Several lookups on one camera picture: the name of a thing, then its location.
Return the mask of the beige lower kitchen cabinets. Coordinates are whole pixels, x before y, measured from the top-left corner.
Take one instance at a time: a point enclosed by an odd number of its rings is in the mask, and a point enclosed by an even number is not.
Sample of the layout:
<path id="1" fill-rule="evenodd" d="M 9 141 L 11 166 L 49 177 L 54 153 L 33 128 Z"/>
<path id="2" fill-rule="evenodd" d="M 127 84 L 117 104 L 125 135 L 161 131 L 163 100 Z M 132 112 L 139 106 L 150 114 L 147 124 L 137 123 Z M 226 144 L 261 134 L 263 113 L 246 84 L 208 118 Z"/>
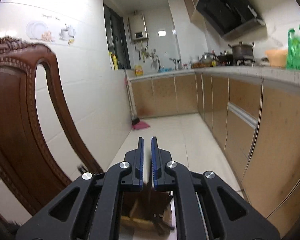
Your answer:
<path id="1" fill-rule="evenodd" d="M 212 67 L 128 80 L 141 117 L 199 113 L 245 196 L 300 239 L 300 72 Z"/>

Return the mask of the brown wooden utensil holder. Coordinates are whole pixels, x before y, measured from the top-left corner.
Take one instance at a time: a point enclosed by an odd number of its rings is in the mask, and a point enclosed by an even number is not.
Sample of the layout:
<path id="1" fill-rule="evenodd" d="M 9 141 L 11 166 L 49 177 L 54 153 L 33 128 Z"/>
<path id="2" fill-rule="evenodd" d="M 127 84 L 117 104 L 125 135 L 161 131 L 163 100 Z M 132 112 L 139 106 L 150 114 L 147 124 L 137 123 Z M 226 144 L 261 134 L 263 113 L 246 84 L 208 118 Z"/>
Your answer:
<path id="1" fill-rule="evenodd" d="M 156 232 L 160 236 L 175 230 L 172 224 L 171 201 L 168 192 L 158 192 L 143 185 L 140 192 L 124 192 L 121 206 L 120 226 L 146 232 Z"/>

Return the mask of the carved brown wooden chair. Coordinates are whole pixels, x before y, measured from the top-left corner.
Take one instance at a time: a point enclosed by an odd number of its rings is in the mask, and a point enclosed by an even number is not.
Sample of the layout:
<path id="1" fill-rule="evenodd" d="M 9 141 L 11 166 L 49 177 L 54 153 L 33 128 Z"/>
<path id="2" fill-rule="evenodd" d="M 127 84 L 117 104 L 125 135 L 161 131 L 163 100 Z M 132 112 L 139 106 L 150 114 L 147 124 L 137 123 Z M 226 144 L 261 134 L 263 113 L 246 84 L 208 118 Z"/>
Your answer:
<path id="1" fill-rule="evenodd" d="M 71 183 L 40 127 L 35 93 L 39 65 L 45 69 L 50 99 L 72 149 L 89 172 L 102 172 L 71 117 L 55 53 L 42 43 L 0 38 L 0 178 L 32 215 Z"/>

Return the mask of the pink floor rag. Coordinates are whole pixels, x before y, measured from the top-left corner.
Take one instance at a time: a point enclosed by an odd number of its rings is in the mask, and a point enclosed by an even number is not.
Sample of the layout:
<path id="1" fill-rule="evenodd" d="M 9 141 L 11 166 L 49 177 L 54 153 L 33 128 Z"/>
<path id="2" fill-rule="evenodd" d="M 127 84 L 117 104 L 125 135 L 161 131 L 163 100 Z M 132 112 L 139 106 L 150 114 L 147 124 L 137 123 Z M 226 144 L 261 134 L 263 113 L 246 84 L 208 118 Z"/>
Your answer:
<path id="1" fill-rule="evenodd" d="M 132 122 L 132 129 L 133 130 L 141 130 L 141 129 L 146 129 L 146 128 L 150 128 L 150 125 L 147 124 L 147 122 L 144 121 L 134 121 Z"/>

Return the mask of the yellow box on counter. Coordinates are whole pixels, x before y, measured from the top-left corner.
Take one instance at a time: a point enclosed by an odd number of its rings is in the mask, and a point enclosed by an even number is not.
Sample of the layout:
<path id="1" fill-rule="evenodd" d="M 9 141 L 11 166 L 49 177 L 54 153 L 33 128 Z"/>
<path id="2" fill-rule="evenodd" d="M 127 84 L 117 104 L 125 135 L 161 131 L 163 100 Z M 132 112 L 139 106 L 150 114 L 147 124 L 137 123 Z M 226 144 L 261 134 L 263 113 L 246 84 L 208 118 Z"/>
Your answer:
<path id="1" fill-rule="evenodd" d="M 135 65 L 134 72 L 136 76 L 143 76 L 143 68 L 141 65 Z"/>

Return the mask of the chrome sink faucet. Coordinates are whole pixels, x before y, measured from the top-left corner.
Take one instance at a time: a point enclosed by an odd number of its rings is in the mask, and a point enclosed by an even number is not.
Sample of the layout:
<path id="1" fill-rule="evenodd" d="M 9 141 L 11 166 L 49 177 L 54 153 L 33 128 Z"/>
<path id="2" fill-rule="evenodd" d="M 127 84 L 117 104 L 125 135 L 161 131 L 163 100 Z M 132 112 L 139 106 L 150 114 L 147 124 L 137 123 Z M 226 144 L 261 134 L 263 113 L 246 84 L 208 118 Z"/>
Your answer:
<path id="1" fill-rule="evenodd" d="M 160 58 L 156 54 L 155 49 L 151 52 L 151 55 L 149 58 L 151 60 L 151 68 L 161 70 L 162 67 L 161 67 L 161 63 L 160 63 Z"/>

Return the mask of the dark cooking pot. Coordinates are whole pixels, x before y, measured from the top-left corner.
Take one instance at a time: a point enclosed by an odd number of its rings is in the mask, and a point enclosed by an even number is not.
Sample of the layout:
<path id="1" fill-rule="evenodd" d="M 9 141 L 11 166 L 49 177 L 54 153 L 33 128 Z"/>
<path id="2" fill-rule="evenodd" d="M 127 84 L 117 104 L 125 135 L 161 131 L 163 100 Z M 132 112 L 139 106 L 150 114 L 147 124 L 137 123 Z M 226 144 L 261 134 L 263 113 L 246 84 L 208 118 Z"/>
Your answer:
<path id="1" fill-rule="evenodd" d="M 245 44 L 243 42 L 239 42 L 238 44 L 228 44 L 229 48 L 232 50 L 232 55 L 234 60 L 254 60 L 254 42 L 252 44 Z"/>

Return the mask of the orange plastic bowl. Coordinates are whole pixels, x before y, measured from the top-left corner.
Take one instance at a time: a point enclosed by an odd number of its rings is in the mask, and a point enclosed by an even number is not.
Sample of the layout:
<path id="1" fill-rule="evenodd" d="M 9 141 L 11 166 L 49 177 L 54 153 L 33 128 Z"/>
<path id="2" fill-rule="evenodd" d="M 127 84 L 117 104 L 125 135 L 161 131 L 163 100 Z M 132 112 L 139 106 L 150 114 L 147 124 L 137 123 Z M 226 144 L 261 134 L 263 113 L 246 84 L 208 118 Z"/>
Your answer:
<path id="1" fill-rule="evenodd" d="M 265 51 L 265 55 L 268 57 L 269 64 L 275 68 L 285 68 L 287 65 L 287 49 L 272 49 Z"/>

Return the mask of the green plastic bag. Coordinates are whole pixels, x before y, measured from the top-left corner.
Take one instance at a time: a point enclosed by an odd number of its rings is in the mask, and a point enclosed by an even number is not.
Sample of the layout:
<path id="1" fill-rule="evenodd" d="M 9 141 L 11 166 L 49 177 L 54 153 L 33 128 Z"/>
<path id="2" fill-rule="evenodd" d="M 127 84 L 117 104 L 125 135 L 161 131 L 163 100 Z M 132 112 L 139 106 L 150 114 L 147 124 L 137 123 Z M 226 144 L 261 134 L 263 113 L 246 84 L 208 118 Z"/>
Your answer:
<path id="1" fill-rule="evenodd" d="M 288 31 L 287 69 L 300 70 L 300 25 L 299 33 L 295 29 Z"/>

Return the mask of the white gas water heater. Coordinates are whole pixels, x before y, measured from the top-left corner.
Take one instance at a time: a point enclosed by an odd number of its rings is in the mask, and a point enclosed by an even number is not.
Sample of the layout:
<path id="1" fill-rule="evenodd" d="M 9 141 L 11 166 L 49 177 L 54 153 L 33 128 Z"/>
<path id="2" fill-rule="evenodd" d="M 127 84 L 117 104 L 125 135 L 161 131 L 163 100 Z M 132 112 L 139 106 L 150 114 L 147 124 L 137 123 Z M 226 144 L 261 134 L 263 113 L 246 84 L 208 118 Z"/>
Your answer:
<path id="1" fill-rule="evenodd" d="M 144 14 L 137 14 L 128 17 L 130 35 L 132 41 L 138 41 L 148 38 L 148 31 Z"/>

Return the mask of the black range hood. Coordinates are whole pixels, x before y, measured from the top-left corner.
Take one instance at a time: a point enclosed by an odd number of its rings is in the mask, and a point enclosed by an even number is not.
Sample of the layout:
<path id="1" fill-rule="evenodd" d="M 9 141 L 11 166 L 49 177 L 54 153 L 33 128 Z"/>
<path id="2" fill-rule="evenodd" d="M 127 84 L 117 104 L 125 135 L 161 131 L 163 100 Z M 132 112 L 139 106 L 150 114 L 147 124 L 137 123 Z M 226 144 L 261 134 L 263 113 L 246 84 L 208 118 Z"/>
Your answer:
<path id="1" fill-rule="evenodd" d="M 266 25 L 248 0 L 198 0 L 196 10 L 227 41 Z"/>

